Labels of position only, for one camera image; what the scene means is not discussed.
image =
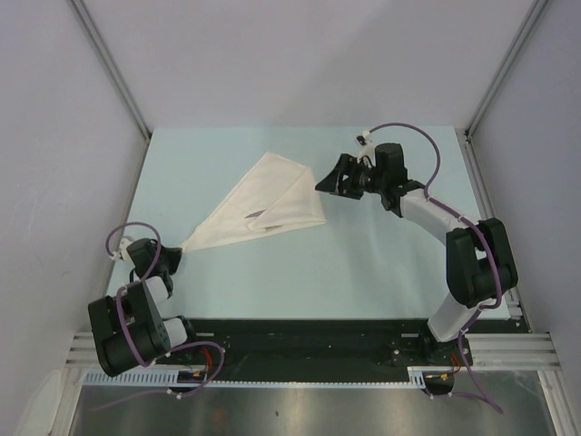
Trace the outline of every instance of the wall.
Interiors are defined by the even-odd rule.
[[[0,433],[64,364],[143,153],[64,0],[0,5]]]
[[[553,2],[477,130],[497,214],[538,331],[551,331],[581,405],[581,3]]]
[[[155,127],[465,127],[533,0],[87,0]]]

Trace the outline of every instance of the light blue tabletop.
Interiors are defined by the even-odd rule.
[[[317,180],[340,153],[357,154],[368,127],[158,129],[145,159],[129,221],[155,226],[179,246],[258,162],[274,152],[310,166]],[[442,166],[432,194],[479,216],[455,131],[428,127]],[[401,143],[409,177],[426,182],[435,155],[419,134],[389,128],[374,142]],[[327,223],[186,253],[162,316],[254,319],[428,318],[448,293],[444,246],[414,223],[383,210],[377,195],[360,201],[321,196]],[[133,237],[151,236],[129,228]],[[132,266],[114,266],[109,294]],[[503,305],[483,317],[506,319]]]

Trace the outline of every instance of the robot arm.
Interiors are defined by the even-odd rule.
[[[367,164],[364,159],[342,154],[335,168],[315,189],[353,199],[360,199],[364,193],[378,193],[386,211],[418,224],[445,245],[450,294],[429,318],[424,334],[430,336],[429,342],[450,342],[478,306],[496,295],[490,263],[477,257],[477,251],[484,247],[473,229],[430,201],[422,183],[408,178],[400,144],[375,147],[375,165],[370,164],[369,150],[366,156]],[[470,221],[478,223],[477,228],[491,248],[502,292],[514,287],[517,270],[504,224],[496,218]]]

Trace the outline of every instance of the fabric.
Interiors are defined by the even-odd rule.
[[[266,153],[182,248],[190,252],[218,247],[325,222],[312,170]]]

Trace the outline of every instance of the shiny metal surface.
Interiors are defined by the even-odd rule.
[[[552,435],[535,372],[479,375],[505,409],[466,399],[430,401],[421,391],[208,389],[180,401],[149,395],[103,411],[91,407],[135,388],[83,388],[71,435]],[[460,374],[457,390],[471,390]]]

